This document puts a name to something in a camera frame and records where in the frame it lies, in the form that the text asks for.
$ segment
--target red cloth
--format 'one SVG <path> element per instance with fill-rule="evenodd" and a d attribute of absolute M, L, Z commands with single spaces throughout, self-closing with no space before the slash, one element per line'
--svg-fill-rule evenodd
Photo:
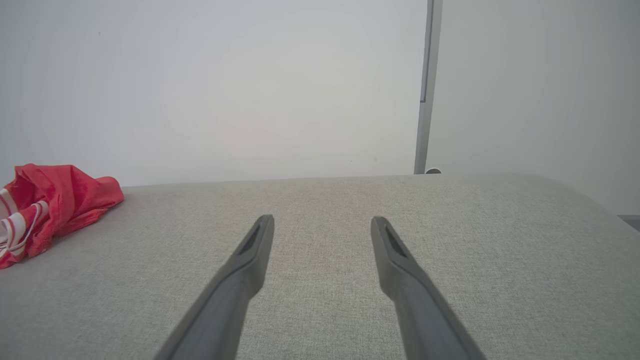
<path fill-rule="evenodd" d="M 15 167 L 15 180 L 0 190 L 0 269 L 44 252 L 53 236 L 94 223 L 123 200 L 116 179 L 94 179 L 73 165 Z"/>

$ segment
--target white stripe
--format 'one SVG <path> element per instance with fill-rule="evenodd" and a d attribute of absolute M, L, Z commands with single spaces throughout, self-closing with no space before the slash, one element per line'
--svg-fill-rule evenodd
<path fill-rule="evenodd" d="M 15 205 L 15 201 L 13 201 L 13 197 L 7 189 L 0 189 L 0 196 L 6 201 L 6 204 L 9 205 L 9 210 L 11 210 L 11 214 L 18 212 L 18 207 Z"/>
<path fill-rule="evenodd" d="M 42 205 L 40 205 L 40 201 L 36 202 L 33 205 L 36 207 L 36 215 L 33 217 L 33 222 L 31 223 L 31 227 L 29 228 L 29 232 L 27 233 L 27 235 L 24 237 L 24 240 L 22 241 L 22 245 L 24 245 L 27 242 L 27 239 L 29 238 L 29 235 L 31 235 L 31 230 L 33 230 L 33 227 L 36 225 L 36 222 L 38 222 L 38 219 L 40 218 L 40 214 L 42 213 L 42 211 L 40 211 L 40 208 L 42 208 Z"/>
<path fill-rule="evenodd" d="M 0 220 L 0 249 L 7 247 L 10 229 L 9 222 L 6 219 Z"/>
<path fill-rule="evenodd" d="M 7 247 L 11 249 L 18 244 L 18 241 L 20 241 L 22 235 L 24 235 L 24 231 L 27 229 L 27 223 L 24 220 L 24 216 L 22 216 L 22 214 L 20 213 L 11 215 L 9 219 L 11 219 L 11 221 L 13 222 L 13 230 L 15 230 L 15 234 L 9 235 L 9 242 L 7 243 Z M 9 232 L 11 232 L 11 225 L 7 224 L 7 226 L 9 227 Z"/>

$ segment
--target couch cushion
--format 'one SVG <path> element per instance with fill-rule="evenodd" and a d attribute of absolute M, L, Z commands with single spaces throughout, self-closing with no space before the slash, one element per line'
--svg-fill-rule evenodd
<path fill-rule="evenodd" d="M 275 218 L 238 359 L 403 358 L 369 225 L 387 217 L 490 359 L 640 356 L 640 236 L 563 184 L 513 174 L 124 188 L 0 270 L 2 357 L 151 357 L 255 219 Z"/>

